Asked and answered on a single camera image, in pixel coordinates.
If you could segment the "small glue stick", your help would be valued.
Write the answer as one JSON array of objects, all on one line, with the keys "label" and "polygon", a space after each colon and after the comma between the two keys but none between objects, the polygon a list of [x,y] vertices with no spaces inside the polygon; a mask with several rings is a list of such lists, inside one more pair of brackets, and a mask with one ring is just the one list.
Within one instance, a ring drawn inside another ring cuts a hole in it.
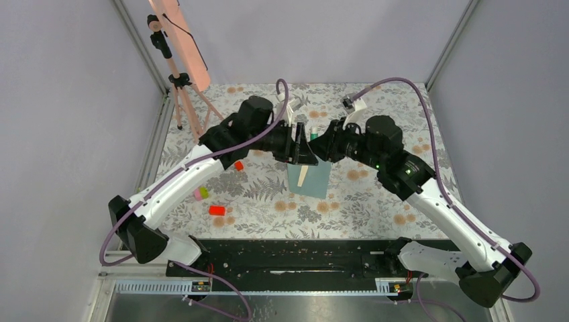
[{"label": "small glue stick", "polygon": [[318,129],[316,127],[312,127],[310,130],[310,140],[311,141],[315,140],[318,138],[318,136],[319,136]]}]

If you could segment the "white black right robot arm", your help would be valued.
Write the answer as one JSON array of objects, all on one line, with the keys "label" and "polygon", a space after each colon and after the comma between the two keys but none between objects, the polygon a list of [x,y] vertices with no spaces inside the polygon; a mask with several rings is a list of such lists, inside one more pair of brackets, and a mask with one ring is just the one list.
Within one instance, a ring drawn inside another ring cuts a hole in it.
[{"label": "white black right robot arm", "polygon": [[333,120],[309,145],[324,161],[348,157],[377,170],[383,188],[430,218],[458,247],[456,252],[445,251],[400,237],[384,259],[391,275],[410,270],[437,276],[458,285],[476,304],[491,308],[530,259],[532,251],[524,243],[512,244],[497,235],[440,187],[435,171],[404,149],[403,132],[389,116],[371,117],[363,133],[353,123]]}]

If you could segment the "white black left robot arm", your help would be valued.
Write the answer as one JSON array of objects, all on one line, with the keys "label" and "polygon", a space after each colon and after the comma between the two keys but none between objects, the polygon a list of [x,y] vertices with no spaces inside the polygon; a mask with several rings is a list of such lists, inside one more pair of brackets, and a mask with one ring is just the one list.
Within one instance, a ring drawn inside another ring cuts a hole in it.
[{"label": "white black left robot arm", "polygon": [[288,164],[316,165],[303,123],[292,126],[294,113],[303,106],[299,97],[278,103],[251,96],[238,111],[210,127],[199,143],[162,178],[148,188],[125,199],[119,195],[109,203],[113,232],[130,251],[129,258],[147,264],[156,258],[182,262],[193,276],[204,273],[208,258],[192,237],[160,231],[167,215],[210,178],[221,174],[250,150],[272,153],[275,160]]}]

